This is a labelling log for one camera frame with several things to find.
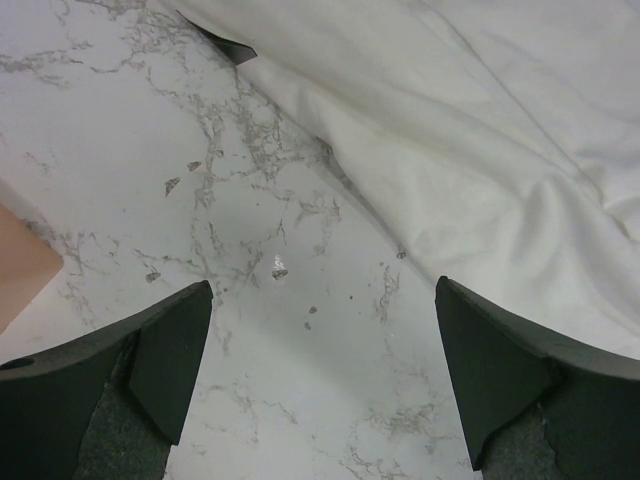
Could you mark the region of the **white t shirt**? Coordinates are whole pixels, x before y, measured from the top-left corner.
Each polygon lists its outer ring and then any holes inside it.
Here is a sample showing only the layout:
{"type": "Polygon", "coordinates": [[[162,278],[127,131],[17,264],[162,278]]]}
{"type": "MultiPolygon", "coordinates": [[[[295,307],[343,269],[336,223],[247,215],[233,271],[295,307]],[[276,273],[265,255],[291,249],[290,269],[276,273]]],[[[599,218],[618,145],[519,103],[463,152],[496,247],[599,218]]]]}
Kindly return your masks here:
{"type": "Polygon", "coordinates": [[[178,1],[325,141],[410,258],[639,353],[635,1],[178,1]]]}

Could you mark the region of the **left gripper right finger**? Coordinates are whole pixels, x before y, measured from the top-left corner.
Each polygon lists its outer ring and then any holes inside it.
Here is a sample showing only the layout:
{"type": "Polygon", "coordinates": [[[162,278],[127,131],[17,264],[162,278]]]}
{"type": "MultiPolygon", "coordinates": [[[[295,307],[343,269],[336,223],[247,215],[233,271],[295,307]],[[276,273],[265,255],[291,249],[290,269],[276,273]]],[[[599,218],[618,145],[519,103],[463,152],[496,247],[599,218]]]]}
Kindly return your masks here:
{"type": "Polygon", "coordinates": [[[639,363],[441,277],[437,320],[473,470],[485,479],[636,479],[639,363]]]}

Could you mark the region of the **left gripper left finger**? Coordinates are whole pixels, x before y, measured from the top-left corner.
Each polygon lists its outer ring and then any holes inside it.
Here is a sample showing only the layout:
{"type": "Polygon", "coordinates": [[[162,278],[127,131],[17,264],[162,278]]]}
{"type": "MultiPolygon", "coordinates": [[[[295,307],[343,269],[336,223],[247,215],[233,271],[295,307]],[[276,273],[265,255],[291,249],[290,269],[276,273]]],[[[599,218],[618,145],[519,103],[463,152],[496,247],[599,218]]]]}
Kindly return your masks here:
{"type": "Polygon", "coordinates": [[[213,293],[194,283],[1,366],[4,479],[161,479],[180,441],[213,293]]]}

